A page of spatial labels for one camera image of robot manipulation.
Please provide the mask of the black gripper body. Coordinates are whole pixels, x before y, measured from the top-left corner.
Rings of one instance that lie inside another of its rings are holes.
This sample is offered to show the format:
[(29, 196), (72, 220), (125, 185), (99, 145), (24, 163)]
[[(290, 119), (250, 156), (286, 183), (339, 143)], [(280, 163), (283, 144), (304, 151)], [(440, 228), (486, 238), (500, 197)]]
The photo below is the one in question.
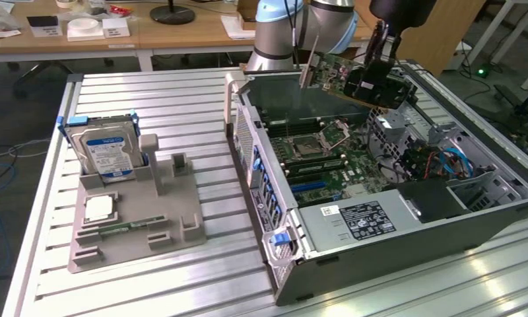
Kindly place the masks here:
[(424, 25), (432, 11), (432, 0), (371, 0), (370, 11), (390, 26), (394, 34)]

